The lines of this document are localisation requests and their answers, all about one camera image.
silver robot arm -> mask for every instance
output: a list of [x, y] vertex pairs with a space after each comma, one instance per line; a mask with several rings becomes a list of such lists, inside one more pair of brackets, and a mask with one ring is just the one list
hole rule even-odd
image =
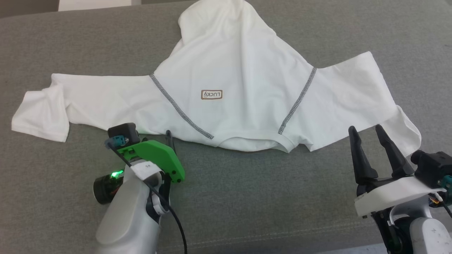
[[452, 253], [446, 227], [430, 213], [430, 207], [442, 206], [451, 215], [447, 205], [452, 201], [452, 157], [443, 152], [416, 151], [411, 156], [418, 165], [415, 172], [383, 127], [377, 125], [378, 139], [393, 170], [391, 178], [378, 179], [361, 148], [358, 132], [353, 126], [348, 131], [358, 184], [355, 209], [359, 216], [374, 219], [388, 253]]
[[[152, 177], [155, 179], [152, 181], [154, 187], [159, 190], [163, 183], [162, 174], [157, 172]], [[123, 184], [97, 230], [96, 253], [155, 253], [160, 233], [160, 216], [166, 212], [158, 197], [126, 166]]]

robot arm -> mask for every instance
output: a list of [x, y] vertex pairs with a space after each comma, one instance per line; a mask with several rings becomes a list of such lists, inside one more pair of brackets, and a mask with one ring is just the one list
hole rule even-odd
[[98, 254], [155, 253], [160, 217], [171, 212], [178, 223], [187, 253], [184, 231], [170, 206], [171, 182], [185, 173], [174, 151], [171, 132], [168, 145], [140, 140], [133, 123], [112, 127], [105, 145], [125, 163], [124, 170], [96, 179], [93, 191], [99, 203], [111, 202], [96, 233]]
[[[452, 157], [443, 152], [426, 154], [417, 151], [411, 157], [418, 165], [414, 172], [383, 127], [377, 125], [378, 139], [386, 149], [393, 170], [391, 178], [377, 179], [377, 172], [361, 148], [358, 132], [353, 126], [348, 131], [358, 184], [355, 209], [363, 218], [371, 215], [388, 253], [450, 253], [451, 237], [446, 227], [432, 218], [429, 206], [441, 204], [450, 214], [447, 205], [452, 200], [448, 191]], [[407, 216], [395, 219], [399, 215]]]

white sticker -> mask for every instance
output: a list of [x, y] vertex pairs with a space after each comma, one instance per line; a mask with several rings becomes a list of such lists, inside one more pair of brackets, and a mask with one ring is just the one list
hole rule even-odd
[[137, 175], [137, 177], [143, 181], [153, 174], [162, 171], [159, 166], [150, 161], [143, 161], [141, 163], [132, 165], [131, 169], [133, 170], [135, 175]]

green 3d-printed part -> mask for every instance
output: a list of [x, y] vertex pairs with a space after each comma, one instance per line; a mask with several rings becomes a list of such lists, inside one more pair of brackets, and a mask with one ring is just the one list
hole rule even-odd
[[149, 140], [118, 149], [124, 158], [131, 160], [142, 158], [151, 161], [171, 176], [173, 183], [180, 183], [185, 180], [185, 171], [176, 153], [171, 147], [155, 140]]

black cable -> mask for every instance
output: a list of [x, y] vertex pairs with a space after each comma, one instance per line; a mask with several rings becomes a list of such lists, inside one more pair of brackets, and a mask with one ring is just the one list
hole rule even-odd
[[176, 215], [176, 212], [173, 210], [173, 208], [169, 205], [169, 203], [165, 200], [165, 198], [160, 195], [160, 193], [149, 183], [147, 183], [146, 181], [144, 181], [144, 183], [149, 187], [149, 189], [155, 193], [161, 202], [163, 202], [163, 205], [165, 205], [168, 210], [171, 212], [171, 214], [173, 215], [174, 219], [176, 220], [177, 226], [179, 227], [179, 231], [180, 234], [182, 235], [182, 241], [184, 242], [184, 254], [187, 254], [187, 241], [185, 239], [185, 233], [184, 233], [184, 229], [182, 228], [182, 224], [180, 224], [180, 220]]
[[[127, 166], [129, 166], [129, 168], [132, 167], [132, 164], [130, 164], [130, 162], [129, 162], [126, 158], [124, 158], [124, 156], [123, 156], [122, 154], [120, 154], [120, 153], [117, 151], [117, 149], [116, 149], [110, 142], [109, 142], [107, 145], [111, 148], [111, 150], [113, 150], [113, 152], [114, 152], [119, 158], [121, 158], [121, 159], [126, 163]], [[160, 201], [164, 203], [164, 205], [168, 208], [168, 210], [170, 211], [170, 213], [173, 215], [174, 219], [176, 220], [177, 226], [179, 227], [180, 234], [182, 235], [182, 241], [184, 242], [184, 254], [187, 254], [187, 241], [186, 241], [186, 239], [185, 239], [184, 229], [182, 228], [182, 224], [180, 223], [180, 220], [179, 220], [179, 218], [177, 217], [176, 212], [175, 212], [175, 211], [173, 210], [173, 208], [169, 205], [170, 203], [169, 203], [168, 201], [166, 201], [165, 198], [164, 198], [162, 195], [160, 195], [160, 193], [159, 193], [152, 185], [150, 185], [150, 184], [147, 183], [146, 181], [143, 181], [143, 182], [149, 187], [149, 189], [150, 189], [153, 193], [155, 193], [155, 194], [159, 197]]]
[[108, 147], [110, 147], [111, 150], [113, 150], [113, 152], [122, 159], [122, 161], [124, 161], [126, 163], [127, 166], [132, 167], [132, 164], [130, 164], [130, 162], [128, 160], [126, 160], [126, 158], [124, 158], [124, 156], [122, 154], [120, 154], [117, 149], [112, 145], [112, 143], [108, 143], [107, 144]]
[[446, 206], [446, 204], [444, 203], [444, 201], [441, 201], [441, 205], [444, 207], [444, 209], [446, 210], [446, 212], [449, 214], [449, 216], [452, 218], [452, 213], [451, 210]]

